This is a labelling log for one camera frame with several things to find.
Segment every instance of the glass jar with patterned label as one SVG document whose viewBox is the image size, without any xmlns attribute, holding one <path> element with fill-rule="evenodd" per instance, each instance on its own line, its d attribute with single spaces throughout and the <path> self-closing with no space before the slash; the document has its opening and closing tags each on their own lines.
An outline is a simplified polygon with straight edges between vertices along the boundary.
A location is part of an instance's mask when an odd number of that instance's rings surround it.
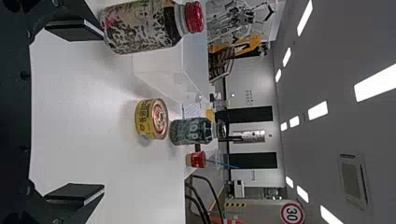
<svg viewBox="0 0 396 224">
<path fill-rule="evenodd" d="M 107 7 L 102 13 L 106 44 L 118 54 L 175 46 L 184 35 L 204 30 L 199 2 L 137 0 Z"/>
</svg>

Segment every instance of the dark green can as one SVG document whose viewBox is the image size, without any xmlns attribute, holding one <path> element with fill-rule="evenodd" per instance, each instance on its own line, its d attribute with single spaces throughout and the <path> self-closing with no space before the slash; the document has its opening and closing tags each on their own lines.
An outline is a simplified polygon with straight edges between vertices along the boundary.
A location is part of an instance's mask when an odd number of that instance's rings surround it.
<svg viewBox="0 0 396 224">
<path fill-rule="evenodd" d="M 172 121 L 170 138 L 174 145 L 209 144 L 219 135 L 225 135 L 225 125 L 219 125 L 206 118 L 177 119 Z"/>
</svg>

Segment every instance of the number 30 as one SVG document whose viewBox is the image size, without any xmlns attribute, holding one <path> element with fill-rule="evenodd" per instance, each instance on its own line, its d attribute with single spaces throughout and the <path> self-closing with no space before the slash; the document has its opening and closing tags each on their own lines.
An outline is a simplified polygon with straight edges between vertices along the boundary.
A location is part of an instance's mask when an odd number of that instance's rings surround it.
<svg viewBox="0 0 396 224">
<path fill-rule="evenodd" d="M 295 215 L 298 213 L 298 210 L 295 208 L 288 208 L 286 210 L 286 212 L 288 213 L 287 219 L 290 221 L 295 221 L 298 219 L 298 217 Z"/>
</svg>

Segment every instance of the yellow can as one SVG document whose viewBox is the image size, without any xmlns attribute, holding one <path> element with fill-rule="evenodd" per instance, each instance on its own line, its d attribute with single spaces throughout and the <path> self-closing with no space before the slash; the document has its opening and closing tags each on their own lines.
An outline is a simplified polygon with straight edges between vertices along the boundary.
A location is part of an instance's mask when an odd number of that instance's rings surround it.
<svg viewBox="0 0 396 224">
<path fill-rule="evenodd" d="M 162 99 L 143 100 L 134 112 L 138 134 L 151 139 L 164 139 L 168 133 L 168 109 Z"/>
</svg>

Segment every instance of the white ceiling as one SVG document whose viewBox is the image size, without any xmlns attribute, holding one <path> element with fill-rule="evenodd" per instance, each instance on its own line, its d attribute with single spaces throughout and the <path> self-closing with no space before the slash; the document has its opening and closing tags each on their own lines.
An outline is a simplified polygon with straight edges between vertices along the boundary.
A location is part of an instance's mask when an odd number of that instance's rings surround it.
<svg viewBox="0 0 396 224">
<path fill-rule="evenodd" d="M 329 114 L 301 120 L 282 133 L 286 175 L 309 194 L 309 204 L 300 200 L 308 214 L 305 223 L 325 223 L 321 205 L 345 224 L 394 223 L 396 90 L 357 103 L 353 87 L 396 63 L 396 1 L 312 1 L 314 11 L 301 37 L 296 27 L 307 0 L 288 1 L 273 45 L 276 71 L 286 49 L 292 51 L 277 83 L 280 122 L 324 100 Z M 340 150 L 364 155 L 372 209 L 363 212 L 345 200 Z"/>
</svg>

